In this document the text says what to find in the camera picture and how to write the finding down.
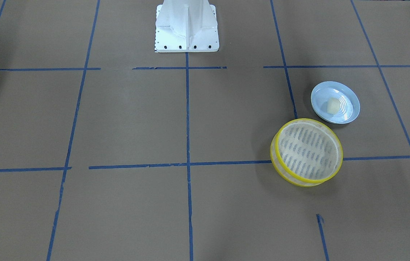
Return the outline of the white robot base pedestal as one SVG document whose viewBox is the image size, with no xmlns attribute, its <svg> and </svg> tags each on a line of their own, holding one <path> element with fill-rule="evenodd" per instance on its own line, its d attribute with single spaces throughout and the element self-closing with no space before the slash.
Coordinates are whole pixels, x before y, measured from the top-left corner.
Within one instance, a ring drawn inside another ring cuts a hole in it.
<svg viewBox="0 0 410 261">
<path fill-rule="evenodd" d="M 156 7 L 154 51 L 217 52 L 220 47 L 215 5 L 208 0 L 164 0 Z"/>
</svg>

